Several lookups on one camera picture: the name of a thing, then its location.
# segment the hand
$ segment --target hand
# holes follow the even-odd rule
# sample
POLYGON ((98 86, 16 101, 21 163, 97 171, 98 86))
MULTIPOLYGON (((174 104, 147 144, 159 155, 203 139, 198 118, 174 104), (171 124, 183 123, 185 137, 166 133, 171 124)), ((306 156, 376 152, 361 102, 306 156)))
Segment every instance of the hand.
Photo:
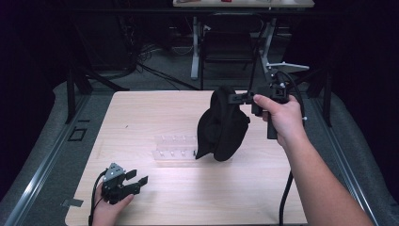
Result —
POLYGON ((101 196, 103 183, 97 186, 95 194, 93 226, 111 226, 117 222, 120 212, 133 200, 134 195, 130 194, 116 204, 110 204, 101 196))
MULTIPOLYGON (((307 138, 302 123, 300 104, 294 96, 290 95, 289 102, 284 105, 259 94, 255 95, 253 100, 256 105, 271 114, 273 125, 278 132, 278 143, 284 150, 290 141, 307 138)), ((267 112, 263 113, 263 120, 267 121, 267 112)))

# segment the right hand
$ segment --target right hand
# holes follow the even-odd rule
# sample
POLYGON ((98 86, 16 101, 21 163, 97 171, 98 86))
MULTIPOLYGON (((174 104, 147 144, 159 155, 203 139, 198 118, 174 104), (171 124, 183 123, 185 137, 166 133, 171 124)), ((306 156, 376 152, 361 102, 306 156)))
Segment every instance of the right hand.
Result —
MULTIPOLYGON (((283 105, 259 94, 255 95, 253 100, 256 105, 271 114, 273 125, 278 133, 278 143, 284 149, 292 141, 307 138, 302 123, 300 104, 294 96, 290 95, 289 102, 283 105)), ((267 112, 263 113, 264 121, 267 121, 267 112)))

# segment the cable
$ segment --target cable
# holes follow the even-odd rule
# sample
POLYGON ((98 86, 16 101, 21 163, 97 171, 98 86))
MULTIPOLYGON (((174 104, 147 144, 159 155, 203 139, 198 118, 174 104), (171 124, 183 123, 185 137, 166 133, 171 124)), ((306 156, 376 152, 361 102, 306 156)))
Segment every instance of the cable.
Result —
POLYGON ((101 197, 100 199, 99 199, 99 201, 96 203, 96 205, 94 206, 94 209, 96 209, 96 207, 97 207, 97 205, 99 205, 99 203, 103 200, 104 198, 103 197, 101 197))
MULTIPOLYGON (((314 77, 315 75, 317 75, 318 73, 322 72, 323 70, 325 70, 324 68, 320 68, 317 69, 311 73, 306 74, 305 76, 299 77, 295 80, 294 84, 301 84, 307 80, 309 80, 310 78, 314 77)), ((287 89, 291 89, 293 87, 293 85, 288 85, 287 89)))
POLYGON ((97 204, 100 202, 98 201, 97 204, 94 205, 94 200, 96 196, 96 189, 97 189, 97 184, 99 183, 100 179, 106 174, 106 171, 103 171, 100 173, 99 177, 97 177, 96 182, 94 183, 93 187, 93 193, 91 194, 91 208, 90 208, 90 216, 88 216, 88 225, 91 226, 93 224, 93 217, 94 217, 94 209, 97 207, 97 204))
MULTIPOLYGON (((191 34, 193 34, 193 29, 191 28, 191 25, 190 25, 190 23, 188 22, 187 17, 184 17, 184 18, 185 18, 185 22, 187 23, 188 27, 190 28, 191 34)), ((186 55, 186 54, 189 54, 189 53, 193 50, 194 44, 192 44, 192 45, 189 47, 190 49, 189 49, 188 51, 183 52, 183 53, 177 51, 178 48, 184 48, 184 47, 173 47, 173 46, 172 46, 171 49, 173 50, 174 53, 176 53, 176 54, 178 54, 178 55, 186 55)))
MULTIPOLYGON (((76 26, 76 31, 79 33, 79 37, 81 38, 83 44, 85 45, 85 47, 87 48, 88 51, 90 51, 94 57, 97 57, 97 59, 103 63, 105 65, 105 67, 107 68, 115 68, 114 65, 108 64, 107 62, 105 62, 105 60, 99 55, 99 53, 94 49, 94 47, 91 45, 91 43, 88 41, 88 39, 86 38, 86 36, 82 33, 82 31, 79 29, 78 26, 76 26)), ((109 76, 103 76, 104 78, 108 79, 108 80, 112 80, 112 79, 117 79, 117 78, 122 78, 124 76, 129 75, 130 73, 132 73, 134 71, 134 67, 132 65, 129 66, 129 68, 127 69, 121 69, 119 68, 118 70, 121 70, 121 73, 117 73, 117 74, 113 74, 113 75, 109 75, 109 76)))
POLYGON ((174 84, 172 84, 171 82, 183 85, 183 86, 185 86, 187 88, 190 88, 190 89, 193 89, 193 90, 200 90, 200 89, 198 89, 198 88, 196 88, 194 86, 191 86, 190 84, 187 84, 187 83, 185 83, 185 82, 183 82, 183 81, 181 81, 181 80, 179 80, 179 79, 177 79, 177 78, 175 78, 175 77, 173 77, 173 76, 171 76, 169 74, 161 73, 161 72, 159 72, 159 71, 157 71, 155 69, 152 69, 152 68, 150 68, 150 67, 148 67, 148 66, 146 66, 146 65, 144 65, 144 64, 142 64, 140 62, 137 62, 137 65, 140 66, 143 70, 145 70, 145 71, 147 71, 149 73, 152 73, 155 76, 158 76, 158 77, 161 77, 161 78, 165 79, 167 82, 169 82, 176 89, 178 89, 178 88, 174 84))
MULTIPOLYGON (((300 105, 300 111, 301 111, 302 118, 305 118, 305 106, 303 105, 302 96, 300 94, 298 86, 295 83, 295 80, 293 79, 293 77, 290 74, 288 74, 286 72, 279 71, 279 73, 282 73, 285 77, 287 77, 288 80, 290 80, 290 83, 292 84, 292 86, 294 86, 294 89, 295 89, 295 92, 297 95, 297 100, 300 105)), ((279 204, 279 226, 282 226, 284 224, 285 201, 287 200, 288 193, 290 192, 290 188, 291 188, 291 184, 292 184, 293 180, 294 180, 294 175, 290 171, 290 174, 288 175, 287 184, 285 186, 284 193, 282 194, 281 202, 279 204)))

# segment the finger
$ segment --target finger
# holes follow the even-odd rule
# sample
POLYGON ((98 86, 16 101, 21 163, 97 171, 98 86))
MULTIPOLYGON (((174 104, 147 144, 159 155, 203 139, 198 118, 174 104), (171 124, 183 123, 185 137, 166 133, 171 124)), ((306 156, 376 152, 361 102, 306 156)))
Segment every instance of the finger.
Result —
POLYGON ((97 185, 96 194, 94 197, 95 202, 98 202, 101 199, 102 191, 103 191, 103 182, 101 182, 99 185, 97 185))
POLYGON ((117 204, 115 204, 119 210, 122 210, 124 207, 126 207, 134 198, 135 196, 133 194, 130 194, 126 196, 123 200, 119 201, 117 204))
POLYGON ((267 111, 262 112, 262 119, 264 121, 267 121, 269 119, 269 112, 267 111))
POLYGON ((253 100, 255 101, 256 105, 260 106, 266 111, 269 111, 272 115, 279 111, 280 105, 268 97, 256 94, 253 97, 253 100))
POLYGON ((293 96, 293 95, 289 95, 288 96, 288 100, 291 102, 291 101, 293 101, 293 102, 298 102, 298 100, 296 99, 296 97, 295 96, 293 96))

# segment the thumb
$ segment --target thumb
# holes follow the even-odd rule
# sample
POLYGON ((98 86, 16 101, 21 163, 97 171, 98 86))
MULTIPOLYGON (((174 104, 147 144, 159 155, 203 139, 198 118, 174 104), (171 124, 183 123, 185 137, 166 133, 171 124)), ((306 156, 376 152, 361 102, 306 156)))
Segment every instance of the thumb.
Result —
POLYGON ((263 110, 270 112, 270 114, 272 115, 276 114, 279 111, 280 104, 278 104, 277 102, 273 101, 268 97, 256 94, 253 97, 253 100, 256 105, 263 108, 263 110))
POLYGON ((126 207, 133 200, 134 197, 135 196, 133 194, 130 194, 130 195, 126 196, 123 200, 116 203, 119 210, 122 210, 124 207, 126 207))

